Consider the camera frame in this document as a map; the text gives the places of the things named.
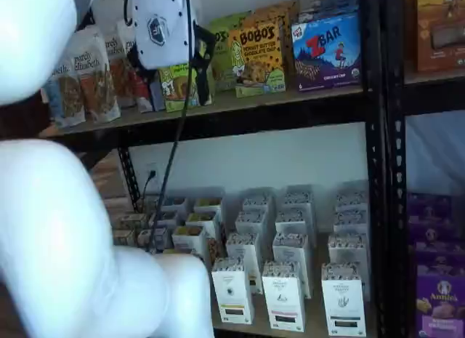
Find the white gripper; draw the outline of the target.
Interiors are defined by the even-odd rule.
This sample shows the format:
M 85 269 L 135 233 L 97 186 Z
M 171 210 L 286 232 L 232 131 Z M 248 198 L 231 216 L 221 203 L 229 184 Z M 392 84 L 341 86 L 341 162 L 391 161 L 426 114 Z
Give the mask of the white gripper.
M 194 23 L 190 0 L 132 0 L 132 19 L 136 47 L 126 56 L 135 73 L 146 79 L 147 70 L 187 63 L 193 53 L 190 67 L 195 71 L 198 104 L 210 102 L 215 35 Z

